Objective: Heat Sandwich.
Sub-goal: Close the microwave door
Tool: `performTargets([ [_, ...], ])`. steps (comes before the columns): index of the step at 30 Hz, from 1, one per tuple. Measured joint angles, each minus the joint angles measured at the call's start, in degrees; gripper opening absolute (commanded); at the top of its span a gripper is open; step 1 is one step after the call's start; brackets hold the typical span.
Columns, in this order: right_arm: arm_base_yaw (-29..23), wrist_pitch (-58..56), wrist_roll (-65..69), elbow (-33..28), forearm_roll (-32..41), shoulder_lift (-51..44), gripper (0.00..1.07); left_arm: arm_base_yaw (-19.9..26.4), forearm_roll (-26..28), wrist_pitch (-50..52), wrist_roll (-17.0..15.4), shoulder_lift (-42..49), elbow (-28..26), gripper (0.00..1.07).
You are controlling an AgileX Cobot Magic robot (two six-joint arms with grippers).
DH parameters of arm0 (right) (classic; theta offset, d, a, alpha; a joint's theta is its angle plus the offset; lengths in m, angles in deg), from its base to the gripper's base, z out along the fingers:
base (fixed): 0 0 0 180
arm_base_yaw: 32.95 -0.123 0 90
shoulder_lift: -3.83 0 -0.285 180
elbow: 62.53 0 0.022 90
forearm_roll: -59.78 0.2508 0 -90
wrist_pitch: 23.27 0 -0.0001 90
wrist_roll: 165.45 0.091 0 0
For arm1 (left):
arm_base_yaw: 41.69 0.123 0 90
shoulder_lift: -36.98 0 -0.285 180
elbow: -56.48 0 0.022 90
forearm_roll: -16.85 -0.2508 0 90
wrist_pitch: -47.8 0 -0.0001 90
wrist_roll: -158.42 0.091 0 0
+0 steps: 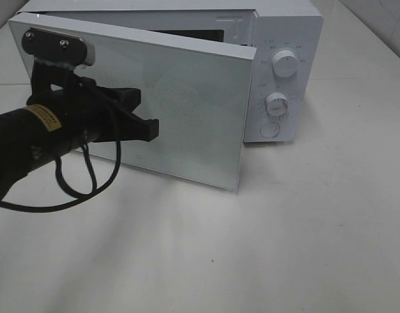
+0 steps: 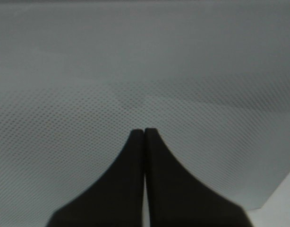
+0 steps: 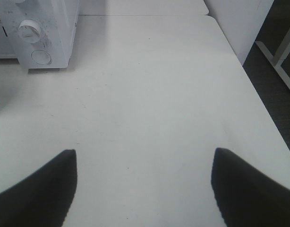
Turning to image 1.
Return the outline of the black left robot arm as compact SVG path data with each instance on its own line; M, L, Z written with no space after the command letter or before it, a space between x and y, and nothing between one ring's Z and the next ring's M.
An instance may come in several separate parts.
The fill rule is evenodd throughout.
M105 191L121 163L121 143L150 142L159 135L157 119L142 119L136 88L105 88L70 68L35 62L31 96L19 109L0 114L0 207L23 213L52 213L79 205ZM99 185L89 157L89 144L113 142L115 166L106 184ZM74 190L62 173L62 157L81 149L91 178L91 191ZM15 183L50 162L55 179L72 199L60 205L36 207L5 201Z

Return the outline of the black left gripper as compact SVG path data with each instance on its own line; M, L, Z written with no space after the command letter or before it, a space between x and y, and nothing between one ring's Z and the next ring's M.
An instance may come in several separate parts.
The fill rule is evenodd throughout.
M101 87L70 68L36 61L31 90L26 108L50 132L75 132L86 142L96 143L150 142L159 135L158 119L142 119L134 114L141 104L140 89Z

